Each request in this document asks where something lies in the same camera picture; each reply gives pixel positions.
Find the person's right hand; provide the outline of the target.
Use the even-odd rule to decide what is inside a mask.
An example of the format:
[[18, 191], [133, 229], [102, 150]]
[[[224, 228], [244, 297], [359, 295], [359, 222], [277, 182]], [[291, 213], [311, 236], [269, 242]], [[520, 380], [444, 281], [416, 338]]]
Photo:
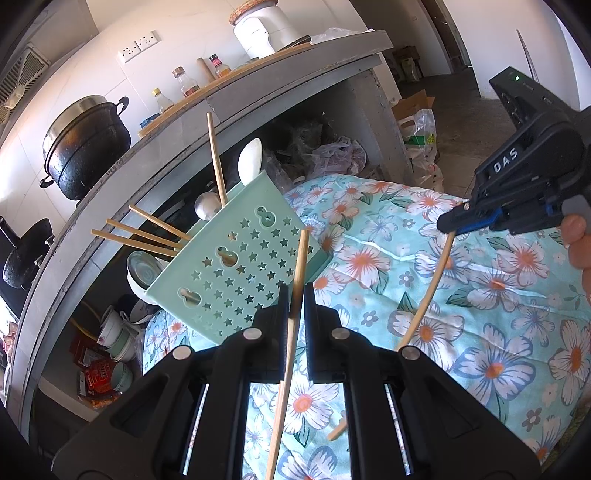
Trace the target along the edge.
[[567, 215], [561, 224], [564, 243], [568, 246], [569, 262], [582, 272], [582, 288], [591, 294], [591, 238], [586, 233], [586, 220], [580, 215]]

